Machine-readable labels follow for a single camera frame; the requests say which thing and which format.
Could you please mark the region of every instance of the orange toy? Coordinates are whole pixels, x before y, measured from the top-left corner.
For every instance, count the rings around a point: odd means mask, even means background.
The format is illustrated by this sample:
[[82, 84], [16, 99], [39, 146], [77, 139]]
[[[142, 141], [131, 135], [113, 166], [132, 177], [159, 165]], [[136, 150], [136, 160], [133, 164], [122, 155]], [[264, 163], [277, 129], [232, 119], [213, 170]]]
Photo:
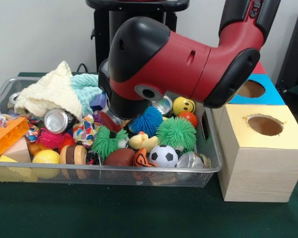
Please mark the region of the orange toy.
[[134, 156], [133, 165], [136, 167], [157, 167], [156, 163], [149, 163], [147, 159], [147, 149], [141, 148]]
[[30, 154], [34, 155], [34, 156], [36, 156], [36, 154], [39, 153], [41, 150], [52, 150], [52, 149], [46, 148], [41, 143], [36, 144], [35, 142], [30, 142], [28, 144], [28, 149], [29, 149]]
[[67, 146], [67, 145], [69, 145], [69, 146], [73, 146], [73, 145], [75, 145], [75, 142], [74, 142], [73, 137], [72, 137], [70, 134], [65, 133], [65, 134], [64, 134], [64, 140], [63, 140], [63, 142], [62, 142], [62, 143], [60, 144], [60, 146], [59, 146], [59, 153], [61, 153], [62, 149], [63, 149], [65, 146]]
[[197, 127], [198, 125], [198, 119], [193, 113], [183, 112], [179, 115], [179, 117], [187, 119], [193, 125], [193, 127]]
[[26, 118], [10, 120], [6, 127], [0, 127], [0, 155], [16, 143], [29, 130]]
[[[147, 149], [142, 148], [140, 149], [134, 156], [133, 166], [136, 167], [157, 167], [155, 163], [149, 163], [147, 159]], [[142, 173], [142, 172], [132, 172], [134, 178], [141, 182], [145, 180], [145, 177], [150, 177], [151, 173]]]

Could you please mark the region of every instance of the black cable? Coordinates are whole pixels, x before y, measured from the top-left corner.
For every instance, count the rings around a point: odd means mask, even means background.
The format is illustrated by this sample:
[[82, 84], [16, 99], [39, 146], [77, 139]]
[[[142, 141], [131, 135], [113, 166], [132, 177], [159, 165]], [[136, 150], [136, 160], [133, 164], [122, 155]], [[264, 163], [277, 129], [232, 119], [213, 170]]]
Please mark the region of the black cable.
[[78, 66], [76, 72], [79, 72], [79, 70], [80, 70], [80, 68], [81, 68], [82, 66], [84, 67], [85, 72], [88, 73], [88, 69], [87, 69], [87, 67], [86, 67], [86, 65], [85, 65], [84, 63], [79, 64], [79, 66]]

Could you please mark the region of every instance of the yellow ball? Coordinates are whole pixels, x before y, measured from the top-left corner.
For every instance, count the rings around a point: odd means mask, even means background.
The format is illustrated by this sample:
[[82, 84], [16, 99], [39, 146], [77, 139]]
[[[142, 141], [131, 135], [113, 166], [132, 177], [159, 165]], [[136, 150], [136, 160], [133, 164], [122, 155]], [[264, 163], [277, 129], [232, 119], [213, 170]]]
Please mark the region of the yellow ball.
[[[42, 150], [36, 154], [33, 163], [59, 164], [60, 155], [53, 150]], [[33, 172], [42, 179], [52, 179], [60, 173], [60, 169], [33, 168]]]
[[190, 100], [186, 99], [184, 97], [178, 97], [173, 102], [173, 113], [176, 116], [179, 116], [182, 112], [195, 112], [195, 103]]

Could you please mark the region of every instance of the metal basket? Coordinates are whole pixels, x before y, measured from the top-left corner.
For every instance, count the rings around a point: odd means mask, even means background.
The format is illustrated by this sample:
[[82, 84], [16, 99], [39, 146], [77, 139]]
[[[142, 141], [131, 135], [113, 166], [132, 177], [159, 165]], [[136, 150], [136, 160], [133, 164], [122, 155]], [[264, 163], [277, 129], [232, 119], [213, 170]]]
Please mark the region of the metal basket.
[[[0, 113], [8, 113], [9, 96], [20, 92], [23, 88], [35, 83], [40, 78], [18, 77], [4, 83], [0, 89]], [[169, 94], [171, 99], [176, 95]], [[202, 128], [202, 116], [206, 113], [207, 123], [204, 131], [210, 132], [205, 140]], [[15, 174], [41, 174], [38, 182], [42, 183], [83, 183], [83, 184], [112, 184], [112, 185], [144, 185], [144, 186], [172, 186], [172, 187], [204, 187], [213, 173], [222, 168], [222, 149], [213, 123], [210, 109], [202, 104], [196, 104], [198, 118], [196, 152], [204, 154], [212, 161], [208, 169], [177, 169], [177, 168], [145, 168], [145, 167], [114, 167], [114, 166], [78, 166], [61, 164], [32, 164], [0, 162], [0, 173], [5, 174], [5, 180], [18, 181]], [[60, 170], [67, 170], [70, 179], [66, 179]], [[54, 178], [48, 178], [52, 173], [59, 173]], [[79, 179], [77, 173], [83, 173], [84, 179]]]

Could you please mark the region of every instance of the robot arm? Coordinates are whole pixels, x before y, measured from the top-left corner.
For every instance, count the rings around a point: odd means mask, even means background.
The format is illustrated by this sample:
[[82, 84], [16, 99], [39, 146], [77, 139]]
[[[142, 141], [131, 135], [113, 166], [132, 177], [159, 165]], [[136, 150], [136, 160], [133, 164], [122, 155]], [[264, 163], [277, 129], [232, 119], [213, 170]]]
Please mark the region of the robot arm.
[[108, 96], [108, 108], [100, 115], [105, 126], [119, 131], [118, 118], [138, 117], [166, 91], [206, 107], [224, 105], [258, 63], [279, 3], [226, 0], [217, 48], [180, 36], [150, 18], [126, 21], [100, 67], [99, 85]]

